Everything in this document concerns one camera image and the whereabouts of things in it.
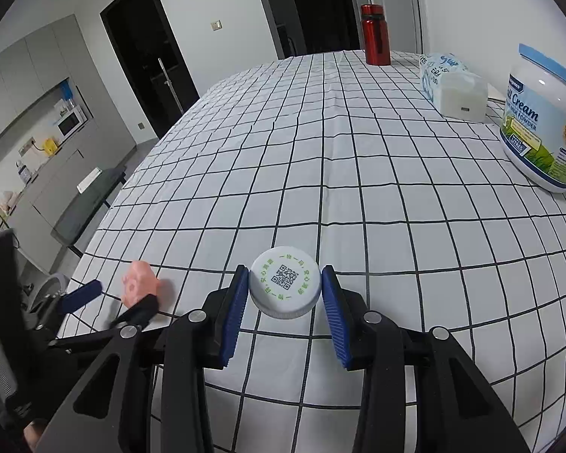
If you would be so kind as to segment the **person's left hand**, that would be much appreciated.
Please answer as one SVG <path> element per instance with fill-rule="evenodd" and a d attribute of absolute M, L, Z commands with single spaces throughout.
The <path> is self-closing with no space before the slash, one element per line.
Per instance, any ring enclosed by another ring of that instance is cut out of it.
<path fill-rule="evenodd" d="M 35 419 L 29 422 L 23 430 L 24 440 L 31 452 L 36 450 L 37 444 L 42 438 L 48 423 L 43 419 Z"/>

